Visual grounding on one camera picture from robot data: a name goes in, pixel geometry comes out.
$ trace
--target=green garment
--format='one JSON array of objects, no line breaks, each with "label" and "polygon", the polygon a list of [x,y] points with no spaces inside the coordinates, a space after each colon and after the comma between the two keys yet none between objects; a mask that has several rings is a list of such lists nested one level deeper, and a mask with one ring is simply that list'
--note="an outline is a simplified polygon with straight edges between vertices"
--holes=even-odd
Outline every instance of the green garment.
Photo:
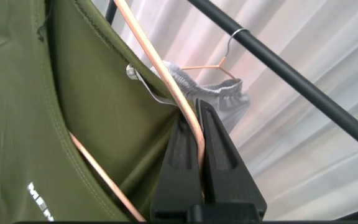
[{"label": "green garment", "polygon": [[132,219],[69,130],[147,218],[178,109],[91,1],[49,3],[0,0],[0,223]]}]

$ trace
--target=silver hook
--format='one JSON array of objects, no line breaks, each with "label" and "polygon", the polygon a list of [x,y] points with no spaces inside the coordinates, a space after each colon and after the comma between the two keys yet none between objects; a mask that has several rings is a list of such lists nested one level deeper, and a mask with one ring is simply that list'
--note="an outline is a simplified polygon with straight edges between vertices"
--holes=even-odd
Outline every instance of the silver hook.
[{"label": "silver hook", "polygon": [[227,52],[226,52],[226,55],[224,55],[225,57],[229,54],[229,51],[230,51],[230,41],[231,39],[233,39],[233,37],[240,31],[243,31],[243,30],[247,30],[246,28],[241,28],[241,29],[238,29],[236,30],[231,36],[230,36],[230,39],[229,41],[227,42]]}]

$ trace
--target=copper hanger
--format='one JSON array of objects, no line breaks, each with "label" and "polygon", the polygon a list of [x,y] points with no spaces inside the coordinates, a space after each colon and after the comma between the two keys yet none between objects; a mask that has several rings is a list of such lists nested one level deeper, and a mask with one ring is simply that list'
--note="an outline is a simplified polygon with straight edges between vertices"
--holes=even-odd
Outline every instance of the copper hanger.
[{"label": "copper hanger", "polygon": [[222,60],[217,64],[217,65],[204,65],[204,66],[191,66],[191,67],[184,67],[181,68],[182,70],[193,70],[193,69],[204,69],[204,68],[215,68],[215,69],[219,69],[222,72],[224,72],[226,75],[230,76],[232,79],[237,80],[235,78],[234,75],[232,75],[230,72],[228,72],[227,70],[225,70],[224,68],[222,68],[223,62],[226,60],[227,55],[229,54],[230,51],[230,41],[231,39],[233,39],[233,37],[240,31],[242,30],[246,30],[245,28],[241,28],[236,30],[231,36],[229,41],[227,42],[227,51],[226,54],[224,55],[224,57],[222,58]]},{"label": "copper hanger", "polygon": [[[143,50],[145,51],[146,55],[152,62],[155,69],[161,76],[161,79],[169,89],[170,93],[173,96],[173,99],[176,101],[179,109],[183,113],[184,117],[186,118],[187,122],[190,125],[190,128],[195,135],[197,149],[198,149],[198,165],[201,175],[201,168],[203,166],[204,160],[204,150],[205,150],[205,142],[204,142],[204,135],[201,130],[200,124],[198,123],[197,117],[194,111],[191,109],[190,105],[188,104],[185,96],[179,89],[177,83],[172,78],[171,74],[169,73],[166,66],[163,64],[162,59],[158,55],[157,51],[154,49],[153,45],[151,44],[150,40],[147,38],[145,32],[137,22],[135,16],[133,15],[130,7],[126,3],[125,0],[114,0],[117,5],[117,8],[121,11],[125,21],[127,22],[129,28],[132,30],[133,34],[135,35],[136,39],[139,41],[139,44],[142,46]],[[132,213],[132,215],[140,222],[145,222],[145,218],[140,214],[139,211],[133,206],[131,201],[124,195],[124,193],[119,189],[119,187],[111,180],[111,178],[107,175],[107,173],[103,170],[103,168],[96,162],[93,156],[85,149],[85,147],[77,140],[77,138],[70,133],[70,137],[73,140],[75,146],[78,150],[84,155],[86,160],[93,166],[95,171],[102,177],[105,183],[108,184],[110,189],[114,192],[114,194],[118,197],[118,199],[126,206],[128,211]]]}]

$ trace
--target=white curtain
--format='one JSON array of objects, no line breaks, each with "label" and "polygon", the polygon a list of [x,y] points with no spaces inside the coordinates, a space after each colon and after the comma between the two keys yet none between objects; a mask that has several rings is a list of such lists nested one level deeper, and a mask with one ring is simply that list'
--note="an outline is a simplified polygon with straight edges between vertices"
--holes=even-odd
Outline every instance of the white curtain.
[{"label": "white curtain", "polygon": [[[93,0],[103,15],[107,0]],[[358,1],[214,0],[219,8],[358,119]],[[187,1],[132,0],[164,60],[217,64],[229,39]],[[151,65],[117,11],[112,28]],[[358,142],[232,41],[224,67],[245,81],[251,106],[231,133],[263,193],[265,220],[329,220],[358,210]],[[191,71],[201,84],[227,76]]]}]

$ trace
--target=gray fabric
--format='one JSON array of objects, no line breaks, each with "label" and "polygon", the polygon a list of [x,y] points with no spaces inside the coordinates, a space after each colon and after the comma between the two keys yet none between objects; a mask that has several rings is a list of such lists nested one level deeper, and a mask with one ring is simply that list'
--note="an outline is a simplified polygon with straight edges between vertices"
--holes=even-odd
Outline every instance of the gray fabric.
[{"label": "gray fabric", "polygon": [[[164,61],[164,64],[188,100],[201,99],[208,102],[216,110],[226,131],[230,133],[234,129],[250,104],[248,94],[242,92],[242,80],[240,78],[237,80],[225,80],[217,85],[199,85],[179,66],[166,61]],[[154,67],[150,69],[160,77]],[[141,75],[130,65],[127,67],[127,74],[131,79],[140,80],[158,102],[175,105],[175,102],[161,98],[153,93],[146,82],[143,81]]]}]

